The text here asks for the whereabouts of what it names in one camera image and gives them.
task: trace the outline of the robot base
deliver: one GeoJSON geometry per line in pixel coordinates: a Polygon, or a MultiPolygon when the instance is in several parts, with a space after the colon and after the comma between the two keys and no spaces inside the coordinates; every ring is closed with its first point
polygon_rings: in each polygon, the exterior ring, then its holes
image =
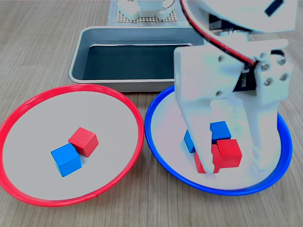
{"type": "Polygon", "coordinates": [[[179,180],[205,192],[220,195],[246,195],[259,192],[277,182],[287,171],[292,157],[292,141],[282,117],[278,116],[281,157],[277,166],[258,171],[250,161],[252,154],[250,131],[241,101],[232,96],[234,108],[227,100],[212,103],[217,121],[226,121],[232,138],[242,151],[238,168],[220,169],[217,174],[199,174],[194,154],[183,140],[186,124],[175,98],[174,87],[163,91],[151,104],[145,119],[145,134],[157,160],[179,180]]]}
{"type": "Polygon", "coordinates": [[[119,12],[121,12],[130,21],[135,21],[139,17],[156,17],[159,20],[165,20],[174,9],[175,4],[170,6],[168,9],[162,8],[161,10],[142,11],[138,0],[119,0],[118,2],[119,12]]]}

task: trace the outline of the robotic arm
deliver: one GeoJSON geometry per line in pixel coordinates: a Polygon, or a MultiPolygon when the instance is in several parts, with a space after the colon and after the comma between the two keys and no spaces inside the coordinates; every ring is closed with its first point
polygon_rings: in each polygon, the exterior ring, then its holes
{"type": "Polygon", "coordinates": [[[249,34],[291,31],[297,1],[181,0],[183,11],[205,45],[175,50],[175,93],[197,154],[207,173],[211,153],[211,101],[233,92],[243,101],[253,142],[253,164],[275,168],[281,155],[277,110],[288,96],[293,64],[287,40],[249,42],[249,34]],[[206,29],[220,29],[215,35],[206,29]]]}

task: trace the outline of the wooden table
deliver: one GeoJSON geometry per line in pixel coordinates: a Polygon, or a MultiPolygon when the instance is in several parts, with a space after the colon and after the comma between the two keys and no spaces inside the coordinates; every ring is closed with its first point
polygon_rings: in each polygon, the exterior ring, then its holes
{"type": "MultiPolygon", "coordinates": [[[[0,1],[0,123],[48,89],[71,84],[68,71],[80,31],[107,24],[109,1],[0,1]]],[[[245,197],[222,197],[187,186],[153,157],[147,143],[132,171],[108,192],[78,205],[42,208],[0,189],[1,227],[299,227],[303,226],[303,4],[297,30],[285,37],[297,63],[289,98],[279,109],[294,155],[284,177],[245,197]]],[[[156,94],[128,95],[144,117],[156,94]]]]}

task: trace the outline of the silver tray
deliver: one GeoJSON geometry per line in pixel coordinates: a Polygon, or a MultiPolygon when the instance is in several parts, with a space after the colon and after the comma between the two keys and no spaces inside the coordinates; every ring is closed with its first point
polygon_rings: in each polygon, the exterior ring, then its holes
{"type": "MultiPolygon", "coordinates": [[[[161,45],[203,45],[204,39],[191,26],[170,27],[122,27],[122,26],[93,26],[81,31],[76,51],[71,63],[70,79],[80,84],[99,84],[113,88],[119,92],[159,92],[170,87],[174,83],[172,76],[158,79],[130,79],[126,74],[124,79],[111,79],[107,75],[105,79],[85,78],[89,50],[95,46],[161,46],[161,45]]],[[[155,68],[159,67],[159,61],[149,62],[155,68]]],[[[140,64],[133,68],[138,70],[140,64]]]]}

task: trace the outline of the blue bowl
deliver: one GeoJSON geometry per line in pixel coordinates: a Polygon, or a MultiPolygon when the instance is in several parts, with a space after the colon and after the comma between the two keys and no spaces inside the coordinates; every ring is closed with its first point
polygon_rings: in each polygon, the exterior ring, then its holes
{"type": "Polygon", "coordinates": [[[179,180],[183,181],[184,183],[197,188],[199,190],[202,190],[204,192],[209,192],[213,194],[218,195],[227,195],[227,196],[239,196],[239,195],[249,195],[256,192],[259,192],[261,190],[264,190],[270,186],[272,186],[274,183],[276,183],[287,171],[293,154],[293,144],[292,144],[292,138],[290,135],[290,132],[288,130],[288,127],[286,123],[284,122],[281,115],[278,114],[278,131],[281,138],[281,157],[279,160],[278,165],[274,169],[274,171],[263,181],[261,181],[258,184],[255,184],[254,186],[240,189],[240,190],[218,190],[213,189],[209,187],[205,187],[202,185],[199,185],[197,183],[194,183],[185,177],[181,176],[179,173],[177,173],[173,168],[171,168],[160,156],[158,153],[155,144],[152,140],[152,132],[151,132],[151,122],[152,122],[152,116],[154,111],[156,110],[158,104],[170,93],[174,92],[175,88],[174,86],[171,86],[161,92],[152,102],[150,105],[146,117],[145,117],[145,136],[147,139],[147,143],[153,153],[153,155],[156,157],[156,159],[161,163],[161,165],[167,169],[172,175],[174,175],[179,180]]]}

